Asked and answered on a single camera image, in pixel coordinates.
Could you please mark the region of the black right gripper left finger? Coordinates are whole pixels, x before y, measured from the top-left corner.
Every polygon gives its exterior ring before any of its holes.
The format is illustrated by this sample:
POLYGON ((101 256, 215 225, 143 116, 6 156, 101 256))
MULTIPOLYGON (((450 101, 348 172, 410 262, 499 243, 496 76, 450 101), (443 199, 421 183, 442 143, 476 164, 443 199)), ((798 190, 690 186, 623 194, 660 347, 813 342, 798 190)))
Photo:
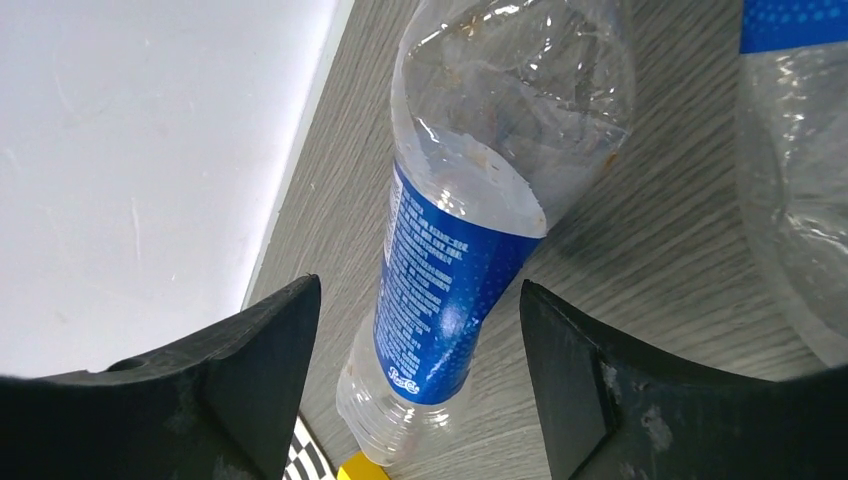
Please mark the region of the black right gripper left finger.
POLYGON ((321 308, 317 275, 100 372, 1 380, 5 479, 279 479, 321 308))

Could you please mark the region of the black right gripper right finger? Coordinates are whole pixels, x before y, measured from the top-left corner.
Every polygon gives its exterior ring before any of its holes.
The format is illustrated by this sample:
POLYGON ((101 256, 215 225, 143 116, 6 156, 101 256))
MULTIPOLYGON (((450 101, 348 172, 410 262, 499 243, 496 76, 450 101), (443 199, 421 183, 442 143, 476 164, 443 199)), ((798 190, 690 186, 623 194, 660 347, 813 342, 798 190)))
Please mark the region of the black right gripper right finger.
POLYGON ((845 367, 784 381, 673 355, 531 281, 520 320, 555 479, 843 479, 845 367))

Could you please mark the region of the clear bottle blue label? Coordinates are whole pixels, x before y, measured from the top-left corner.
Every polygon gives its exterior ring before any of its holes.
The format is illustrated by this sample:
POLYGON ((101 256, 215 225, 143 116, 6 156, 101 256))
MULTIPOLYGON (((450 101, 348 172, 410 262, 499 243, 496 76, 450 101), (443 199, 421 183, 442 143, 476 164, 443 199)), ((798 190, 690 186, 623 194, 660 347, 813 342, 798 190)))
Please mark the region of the clear bottle blue label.
POLYGON ((390 89, 381 273, 337 384, 360 451, 446 447, 486 317, 632 130, 627 1, 422 1, 390 89))

